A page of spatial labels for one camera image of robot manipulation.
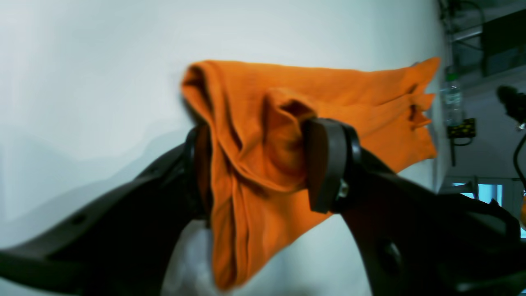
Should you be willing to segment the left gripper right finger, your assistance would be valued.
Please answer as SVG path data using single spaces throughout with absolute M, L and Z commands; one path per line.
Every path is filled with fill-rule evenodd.
M 518 219 L 452 187 L 435 194 L 361 147 L 352 126 L 304 123 L 310 208 L 339 214 L 374 296 L 518 296 L 525 242 Z

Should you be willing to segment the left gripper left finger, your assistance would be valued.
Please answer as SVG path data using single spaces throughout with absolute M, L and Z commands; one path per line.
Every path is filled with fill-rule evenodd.
M 57 225 L 1 250 L 1 277 L 79 296 L 160 296 L 173 249 L 190 221 L 209 214 L 210 131 Z

